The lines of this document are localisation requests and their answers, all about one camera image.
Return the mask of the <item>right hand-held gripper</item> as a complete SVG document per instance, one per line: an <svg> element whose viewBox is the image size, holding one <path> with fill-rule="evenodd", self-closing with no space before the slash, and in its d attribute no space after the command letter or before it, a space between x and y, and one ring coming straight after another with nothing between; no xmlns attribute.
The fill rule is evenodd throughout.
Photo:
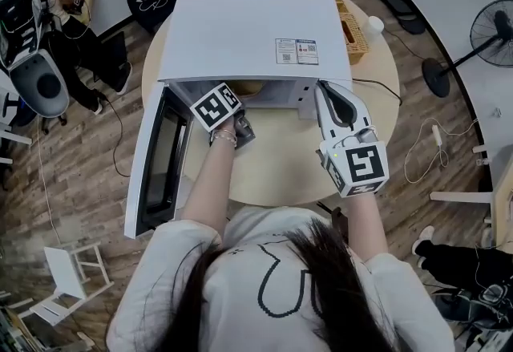
<svg viewBox="0 0 513 352"><path fill-rule="evenodd" d="M324 139L317 150L341 197L375 193L390 178L386 145L378 140L365 103L346 87L318 80L317 122ZM333 139L332 133L349 133Z"/></svg>

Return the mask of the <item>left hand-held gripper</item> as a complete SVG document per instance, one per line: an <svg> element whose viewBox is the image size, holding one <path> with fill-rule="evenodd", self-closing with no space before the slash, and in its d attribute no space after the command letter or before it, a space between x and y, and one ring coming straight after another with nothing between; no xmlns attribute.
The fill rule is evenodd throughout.
<svg viewBox="0 0 513 352"><path fill-rule="evenodd" d="M245 117L243 103L226 83L220 83L211 89L198 99L190 110L211 136L226 119L234 118L236 148L242 148L256 138L250 122Z"/></svg>

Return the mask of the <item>yellow plastic tray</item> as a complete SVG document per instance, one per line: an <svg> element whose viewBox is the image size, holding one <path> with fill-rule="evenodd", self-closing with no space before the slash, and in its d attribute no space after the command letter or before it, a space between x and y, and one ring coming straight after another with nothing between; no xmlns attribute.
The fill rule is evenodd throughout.
<svg viewBox="0 0 513 352"><path fill-rule="evenodd" d="M239 98L248 98L257 95L262 90L265 82L260 80L230 80L227 84Z"/></svg>

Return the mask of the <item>white microwave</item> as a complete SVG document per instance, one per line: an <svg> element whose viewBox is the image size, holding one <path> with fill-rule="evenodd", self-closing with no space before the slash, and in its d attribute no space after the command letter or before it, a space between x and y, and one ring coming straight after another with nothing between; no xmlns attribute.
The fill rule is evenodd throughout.
<svg viewBox="0 0 513 352"><path fill-rule="evenodd" d="M126 237L155 229L184 205L193 182L184 175L184 164L195 126L204 131L209 147L209 133L190 107L230 80L265 82L253 97L235 94L248 121L254 109L288 109L299 120L317 121L318 80L352 87L335 1L177 0L146 113L143 107Z"/></svg>

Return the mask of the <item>person's left forearm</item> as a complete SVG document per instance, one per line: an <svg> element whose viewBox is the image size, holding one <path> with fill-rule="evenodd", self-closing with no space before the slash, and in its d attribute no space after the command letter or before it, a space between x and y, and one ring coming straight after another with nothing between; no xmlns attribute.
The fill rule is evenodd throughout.
<svg viewBox="0 0 513 352"><path fill-rule="evenodd" d="M236 148L233 130L213 133L212 144L184 206L182 220L194 221L224 235Z"/></svg>

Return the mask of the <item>person's right forearm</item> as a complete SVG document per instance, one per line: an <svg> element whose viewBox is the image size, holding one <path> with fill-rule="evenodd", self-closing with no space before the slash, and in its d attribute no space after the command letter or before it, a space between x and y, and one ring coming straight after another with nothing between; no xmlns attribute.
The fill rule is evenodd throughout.
<svg viewBox="0 0 513 352"><path fill-rule="evenodd" d="M386 234L374 194L349 196L345 201L349 247L362 261L388 253Z"/></svg>

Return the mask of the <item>wicker tissue box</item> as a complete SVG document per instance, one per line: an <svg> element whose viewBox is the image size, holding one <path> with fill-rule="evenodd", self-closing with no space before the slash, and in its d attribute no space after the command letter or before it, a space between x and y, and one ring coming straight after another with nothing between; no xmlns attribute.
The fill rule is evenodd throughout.
<svg viewBox="0 0 513 352"><path fill-rule="evenodd" d="M345 44L349 57L349 64L358 64L364 55L370 52L370 46L366 40L362 29L357 23L357 19L349 11L343 0L335 0L341 27L345 36Z"/></svg>

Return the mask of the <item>round wooden table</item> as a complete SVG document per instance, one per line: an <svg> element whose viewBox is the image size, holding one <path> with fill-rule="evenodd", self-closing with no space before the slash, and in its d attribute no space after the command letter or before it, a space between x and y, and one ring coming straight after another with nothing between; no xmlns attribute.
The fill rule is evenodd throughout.
<svg viewBox="0 0 513 352"><path fill-rule="evenodd" d="M146 113L150 94L157 81L171 16L153 38L143 65L142 99ZM399 95L399 77L394 57L380 34L370 52L351 66L354 80L374 80ZM399 101L384 87L373 83L355 84L356 94L366 103L378 138L390 142L398 120ZM249 110L256 139L241 149L233 166L230 199L244 204L279 207L301 206L324 200L336 193L328 174L315 153L321 142L317 121L303 121L291 110ZM184 175L194 180L208 149L204 131L192 130L184 164Z"/></svg>

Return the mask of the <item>white cup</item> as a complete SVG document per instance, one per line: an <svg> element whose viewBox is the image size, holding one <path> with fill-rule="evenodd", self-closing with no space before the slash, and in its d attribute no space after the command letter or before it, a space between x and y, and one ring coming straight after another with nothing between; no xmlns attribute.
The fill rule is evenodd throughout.
<svg viewBox="0 0 513 352"><path fill-rule="evenodd" d="M362 25L362 32L369 39L375 39L378 37L384 30L383 21L376 16L369 16L367 20Z"/></svg>

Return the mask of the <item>white desk leg bar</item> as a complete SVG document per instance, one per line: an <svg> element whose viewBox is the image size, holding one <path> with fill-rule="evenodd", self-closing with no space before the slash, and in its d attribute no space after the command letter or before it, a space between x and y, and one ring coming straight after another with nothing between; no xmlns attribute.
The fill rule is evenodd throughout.
<svg viewBox="0 0 513 352"><path fill-rule="evenodd" d="M430 199L453 203L490 204L492 192L431 192Z"/></svg>

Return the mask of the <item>black standing fan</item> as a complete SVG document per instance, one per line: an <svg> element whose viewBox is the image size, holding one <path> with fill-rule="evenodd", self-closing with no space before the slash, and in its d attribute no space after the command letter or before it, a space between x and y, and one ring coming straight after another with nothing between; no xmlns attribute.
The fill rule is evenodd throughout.
<svg viewBox="0 0 513 352"><path fill-rule="evenodd" d="M495 0L476 15L469 34L472 50L444 67L438 60L422 61L422 76L431 92L445 98L450 92L448 75L478 56L492 66L513 68L513 0Z"/></svg>

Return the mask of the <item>light wooden desk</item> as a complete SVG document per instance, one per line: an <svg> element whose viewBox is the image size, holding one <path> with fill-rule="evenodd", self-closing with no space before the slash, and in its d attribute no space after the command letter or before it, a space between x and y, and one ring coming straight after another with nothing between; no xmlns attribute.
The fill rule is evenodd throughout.
<svg viewBox="0 0 513 352"><path fill-rule="evenodd" d="M492 194L491 226L494 245L513 254L513 155Z"/></svg>

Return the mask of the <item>person's white shirt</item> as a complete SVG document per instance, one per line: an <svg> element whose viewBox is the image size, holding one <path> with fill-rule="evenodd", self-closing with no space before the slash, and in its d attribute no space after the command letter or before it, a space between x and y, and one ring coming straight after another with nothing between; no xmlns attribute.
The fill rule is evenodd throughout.
<svg viewBox="0 0 513 352"><path fill-rule="evenodd" d="M193 221L159 226L107 332L109 352L152 352L200 253L228 249L206 273L201 352L329 352L316 335L321 307L286 233L306 231L304 208L241 209L223 235ZM454 352L454 335L411 266L391 254L352 256L368 305L390 340L413 352Z"/></svg>

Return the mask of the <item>white stool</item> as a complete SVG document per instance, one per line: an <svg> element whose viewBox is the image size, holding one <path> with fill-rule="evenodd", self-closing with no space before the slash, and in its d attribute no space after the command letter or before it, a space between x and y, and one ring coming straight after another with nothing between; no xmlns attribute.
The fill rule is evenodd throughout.
<svg viewBox="0 0 513 352"><path fill-rule="evenodd" d="M114 282L109 278L99 242L78 247L75 243L59 248L45 247L44 253L55 283L54 292L29 308L29 311L51 326L58 325L80 307L110 289ZM91 277L85 268L97 269L103 284L92 292L87 291Z"/></svg>

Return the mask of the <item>black backpack rig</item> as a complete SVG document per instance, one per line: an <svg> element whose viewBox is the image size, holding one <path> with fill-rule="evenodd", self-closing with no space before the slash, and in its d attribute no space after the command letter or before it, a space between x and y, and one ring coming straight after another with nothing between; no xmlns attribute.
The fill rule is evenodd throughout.
<svg viewBox="0 0 513 352"><path fill-rule="evenodd" d="M479 293L442 288L431 294L440 314L464 326L462 352L513 352L513 286L491 285Z"/></svg>

